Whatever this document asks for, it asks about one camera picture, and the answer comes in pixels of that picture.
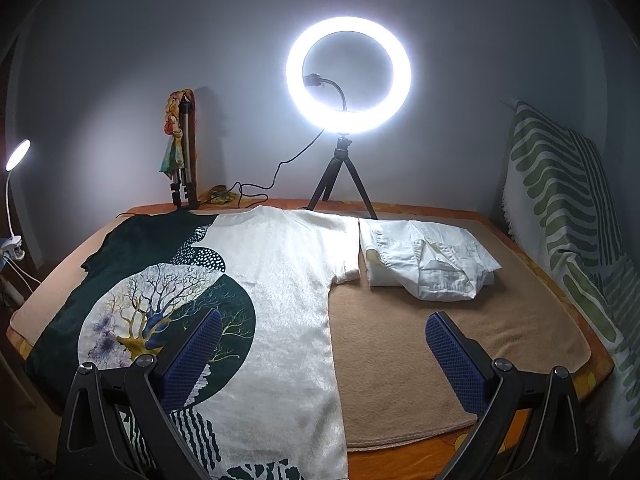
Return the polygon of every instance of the tripod leg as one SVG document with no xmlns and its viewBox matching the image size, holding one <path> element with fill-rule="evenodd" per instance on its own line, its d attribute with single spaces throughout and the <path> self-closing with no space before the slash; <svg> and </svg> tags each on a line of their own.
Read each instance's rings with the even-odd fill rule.
<svg viewBox="0 0 640 480">
<path fill-rule="evenodd" d="M 372 219 L 377 220 L 378 216 L 376 215 L 376 212 L 373 211 L 371 200 L 369 200 L 369 197 L 367 196 L 367 191 L 364 189 L 364 185 L 360 180 L 360 176 L 356 171 L 356 167 L 353 165 L 353 162 L 351 162 L 351 159 L 349 159 L 349 157 L 344 159 L 344 163 L 347 166 L 347 170 L 349 170 L 349 173 L 351 173 L 351 178 L 353 179 L 354 184 L 358 188 L 358 192 L 362 197 L 362 201 L 364 202 L 364 205 L 366 206 L 367 211 L 369 211 L 369 215 L 371 216 Z"/>
<path fill-rule="evenodd" d="M 324 188 L 324 195 L 322 196 L 323 202 L 326 202 L 327 200 L 329 200 L 329 195 L 331 195 L 331 192 L 334 189 L 335 179 L 338 178 L 338 173 L 340 173 L 341 167 L 342 167 L 342 161 L 338 160 L 338 164 L 333 165 L 331 174 L 327 176 L 326 187 Z"/>
<path fill-rule="evenodd" d="M 314 191 L 314 195 L 311 197 L 311 200 L 309 201 L 309 205 L 306 206 L 306 208 L 309 209 L 309 211 L 313 211 L 316 208 L 316 205 L 318 204 L 318 200 L 320 200 L 320 195 L 322 195 L 322 192 L 329 185 L 329 179 L 332 176 L 334 180 L 331 182 L 331 187 L 334 186 L 334 182 L 336 177 L 338 176 L 338 171 L 340 170 L 341 164 L 342 164 L 342 161 L 338 160 L 335 157 L 329 161 L 329 164 L 327 165 L 326 170 L 324 170 L 324 173 L 322 174 L 322 178 L 320 179 L 320 182 L 318 182 L 318 187 L 316 187 L 316 190 Z"/>
</svg>

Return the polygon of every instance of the white desk lamp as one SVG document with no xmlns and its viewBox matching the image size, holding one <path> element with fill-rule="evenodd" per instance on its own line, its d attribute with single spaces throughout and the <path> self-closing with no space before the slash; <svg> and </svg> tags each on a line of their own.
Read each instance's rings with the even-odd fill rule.
<svg viewBox="0 0 640 480">
<path fill-rule="evenodd" d="M 4 241 L 0 250 L 2 250 L 2 259 L 5 260 L 9 266 L 20 276 L 20 278 L 27 285 L 27 288 L 33 292 L 25 277 L 30 278 L 36 283 L 40 283 L 40 280 L 34 278 L 24 270 L 22 270 L 16 262 L 24 259 L 24 251 L 22 250 L 22 237 L 14 233 L 14 227 L 11 225 L 11 215 L 9 213 L 9 177 L 11 177 L 12 170 L 20 163 L 24 156 L 29 151 L 31 143 L 28 140 L 23 140 L 14 152 L 9 157 L 6 163 L 6 170 L 8 171 L 6 176 L 6 185 L 4 187 L 4 201 L 6 203 L 6 219 L 9 224 L 9 232 L 11 238 Z"/>
<path fill-rule="evenodd" d="M 22 237 L 20 235 L 16 235 L 14 233 L 14 228 L 11 225 L 11 215 L 9 213 L 9 177 L 11 177 L 11 172 L 13 169 L 20 163 L 20 161 L 24 158 L 24 156 L 29 151 L 29 147 L 31 146 L 31 142 L 27 140 L 23 140 L 14 152 L 9 157 L 9 160 L 6 163 L 6 170 L 8 171 L 6 176 L 6 185 L 4 187 L 4 200 L 6 202 L 6 219 L 9 222 L 9 232 L 11 234 L 11 238 L 6 240 L 2 244 L 2 256 L 5 253 L 9 254 L 9 257 L 12 260 L 17 262 L 24 259 L 24 251 L 22 250 Z"/>
</svg>

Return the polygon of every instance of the blue rubber grip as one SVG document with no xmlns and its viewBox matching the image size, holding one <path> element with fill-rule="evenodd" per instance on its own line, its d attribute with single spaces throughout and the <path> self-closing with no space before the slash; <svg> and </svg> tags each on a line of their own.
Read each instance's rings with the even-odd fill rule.
<svg viewBox="0 0 640 480">
<path fill-rule="evenodd" d="M 204 367 L 215 354 L 221 336 L 222 316 L 212 310 L 162 377 L 159 400 L 165 413 L 184 407 Z"/>
<path fill-rule="evenodd" d="M 424 329 L 427 345 L 447 376 L 467 413 L 482 415 L 489 407 L 487 382 L 466 351 L 437 314 L 431 314 Z"/>
</svg>

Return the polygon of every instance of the t-shirt sleeve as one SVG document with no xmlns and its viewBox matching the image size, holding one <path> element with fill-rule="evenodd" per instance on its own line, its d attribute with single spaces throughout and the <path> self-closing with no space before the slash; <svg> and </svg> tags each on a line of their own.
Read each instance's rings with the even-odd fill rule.
<svg viewBox="0 0 640 480">
<path fill-rule="evenodd" d="M 316 232 L 322 245 L 322 259 L 333 274 L 334 282 L 343 283 L 359 277 L 360 231 L 357 218 L 307 210 L 292 213 Z"/>
</svg>

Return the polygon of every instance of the lamp head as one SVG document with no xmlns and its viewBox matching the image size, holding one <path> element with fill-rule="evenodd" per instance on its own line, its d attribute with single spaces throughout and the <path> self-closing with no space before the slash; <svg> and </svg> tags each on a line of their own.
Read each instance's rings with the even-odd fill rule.
<svg viewBox="0 0 640 480">
<path fill-rule="evenodd" d="M 319 40 L 335 32 L 359 32 L 376 40 L 391 58 L 394 70 L 391 90 L 386 98 L 373 108 L 360 112 L 332 110 L 316 101 L 306 90 L 318 86 L 318 75 L 303 77 L 306 54 Z M 395 114 L 407 97 L 411 86 L 411 67 L 402 44 L 381 25 L 351 16 L 331 18 L 316 23 L 300 35 L 291 47 L 286 67 L 287 85 L 291 98 L 300 112 L 319 128 L 328 132 L 357 134 L 379 126 Z"/>
<path fill-rule="evenodd" d="M 18 163 L 20 163 L 20 161 L 24 158 L 24 156 L 29 151 L 30 146 L 31 146 L 31 141 L 29 139 L 25 139 L 20 144 L 18 144 L 14 152 L 9 157 L 9 160 L 6 162 L 7 171 L 11 171 L 13 168 L 15 168 L 18 165 Z"/>
</svg>

